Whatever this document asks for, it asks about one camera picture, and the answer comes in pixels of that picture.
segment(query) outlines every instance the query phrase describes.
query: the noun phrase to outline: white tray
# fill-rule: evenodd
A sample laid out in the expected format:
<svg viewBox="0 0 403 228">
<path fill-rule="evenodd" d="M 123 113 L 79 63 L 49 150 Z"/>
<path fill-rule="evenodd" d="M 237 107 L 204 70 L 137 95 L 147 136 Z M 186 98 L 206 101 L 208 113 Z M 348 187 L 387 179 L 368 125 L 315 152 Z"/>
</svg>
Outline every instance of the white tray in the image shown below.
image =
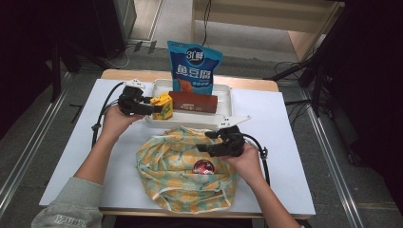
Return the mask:
<svg viewBox="0 0 403 228">
<path fill-rule="evenodd" d="M 153 83 L 151 96 L 160 96 L 162 93 L 169 91 L 172 91 L 171 80 L 156 80 Z M 152 116 L 146 116 L 145 120 L 153 126 L 163 128 L 186 126 L 199 129 L 218 129 L 220 125 L 228 122 L 228 118 L 234 119 L 234 117 L 232 117 L 231 87 L 228 85 L 214 84 L 213 95 L 218 96 L 219 99 L 216 114 L 174 110 L 173 117 L 168 120 L 154 120 Z"/>
</svg>

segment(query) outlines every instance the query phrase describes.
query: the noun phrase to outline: table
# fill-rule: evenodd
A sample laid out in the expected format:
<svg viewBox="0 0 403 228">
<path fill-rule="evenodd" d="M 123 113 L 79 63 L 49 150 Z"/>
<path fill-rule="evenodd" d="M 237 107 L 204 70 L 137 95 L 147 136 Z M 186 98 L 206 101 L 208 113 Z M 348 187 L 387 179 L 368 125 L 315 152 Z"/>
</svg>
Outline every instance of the table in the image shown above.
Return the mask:
<svg viewBox="0 0 403 228">
<path fill-rule="evenodd" d="M 88 97 L 79 121 L 71 134 L 65 151 L 59 160 L 40 205 L 49 205 L 62 187 L 81 165 L 90 150 L 92 131 L 99 110 L 110 89 L 120 81 L 137 78 L 145 83 L 144 96 L 151 92 L 156 79 L 169 79 L 170 72 L 139 70 L 106 70 Z M 252 114 L 252 119 L 240 124 L 240 130 L 253 135 L 269 149 L 268 166 L 271 184 L 278 198 L 290 213 L 299 219 L 307 219 L 315 214 L 308 184 L 303 172 L 297 146 L 288 123 L 284 101 L 276 83 L 263 80 L 250 80 L 215 76 L 215 84 L 228 84 L 232 87 L 232 103 L 238 108 L 234 115 Z M 114 93 L 117 98 L 121 90 Z M 253 106 L 248 102 L 266 103 Z M 267 113 L 265 108 L 277 107 Z M 106 170 L 103 200 L 100 205 L 105 215 L 131 216 L 170 216 L 194 217 L 195 215 L 174 214 L 161 209 L 144 192 L 139 174 L 135 168 L 135 152 L 151 135 L 161 135 L 166 129 L 150 127 L 146 122 L 136 122 L 115 144 Z M 259 205 L 253 192 L 244 180 L 240 180 L 233 205 L 226 211 L 198 214 L 206 218 L 262 218 Z"/>
</svg>

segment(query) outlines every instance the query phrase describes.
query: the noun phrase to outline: yellow package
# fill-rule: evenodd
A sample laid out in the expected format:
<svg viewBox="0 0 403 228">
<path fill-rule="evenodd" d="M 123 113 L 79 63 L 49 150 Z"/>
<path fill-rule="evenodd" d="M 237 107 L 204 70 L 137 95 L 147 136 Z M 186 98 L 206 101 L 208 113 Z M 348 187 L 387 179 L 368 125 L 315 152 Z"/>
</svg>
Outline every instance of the yellow package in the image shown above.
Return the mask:
<svg viewBox="0 0 403 228">
<path fill-rule="evenodd" d="M 152 98 L 150 100 L 152 105 L 158 105 L 163 107 L 163 111 L 160 113 L 153 113 L 154 120 L 168 120 L 174 114 L 172 98 L 168 93 L 163 93 L 159 97 Z"/>
</svg>

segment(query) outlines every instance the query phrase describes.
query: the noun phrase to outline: floral fabric bag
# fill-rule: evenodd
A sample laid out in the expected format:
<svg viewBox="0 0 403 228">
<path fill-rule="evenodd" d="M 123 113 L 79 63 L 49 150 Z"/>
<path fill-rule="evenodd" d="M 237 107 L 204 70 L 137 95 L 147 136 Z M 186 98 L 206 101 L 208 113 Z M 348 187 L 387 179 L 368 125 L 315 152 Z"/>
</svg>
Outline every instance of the floral fabric bag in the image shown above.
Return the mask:
<svg viewBox="0 0 403 228">
<path fill-rule="evenodd" d="M 179 127 L 151 137 L 137 151 L 137 169 L 146 194 L 162 208 L 198 214 L 231 206 L 238 181 L 234 167 L 196 144 L 221 143 L 206 130 Z"/>
</svg>

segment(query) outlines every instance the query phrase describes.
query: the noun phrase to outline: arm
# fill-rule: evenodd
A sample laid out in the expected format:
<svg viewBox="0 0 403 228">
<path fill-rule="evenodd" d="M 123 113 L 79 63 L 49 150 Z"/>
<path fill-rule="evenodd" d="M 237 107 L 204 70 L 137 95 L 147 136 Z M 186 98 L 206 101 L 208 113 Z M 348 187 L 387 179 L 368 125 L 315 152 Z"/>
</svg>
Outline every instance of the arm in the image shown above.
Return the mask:
<svg viewBox="0 0 403 228">
<path fill-rule="evenodd" d="M 104 184 L 107 163 L 113 145 L 127 128 L 135 121 L 142 119 L 141 115 L 126 116 L 118 106 L 112 106 L 105 114 L 102 133 L 92 147 L 86 160 L 75 173 L 74 177 Z"/>
<path fill-rule="evenodd" d="M 35 217 L 31 227 L 101 227 L 102 214 L 98 207 L 113 145 L 133 122 L 142 117 L 128 117 L 118 106 L 110 107 L 104 116 L 102 133 L 85 161 L 56 200 Z"/>
<path fill-rule="evenodd" d="M 241 156 L 221 158 L 234 165 L 251 187 L 269 228 L 300 227 L 264 179 L 260 169 L 259 152 L 255 147 L 246 143 Z"/>
</svg>

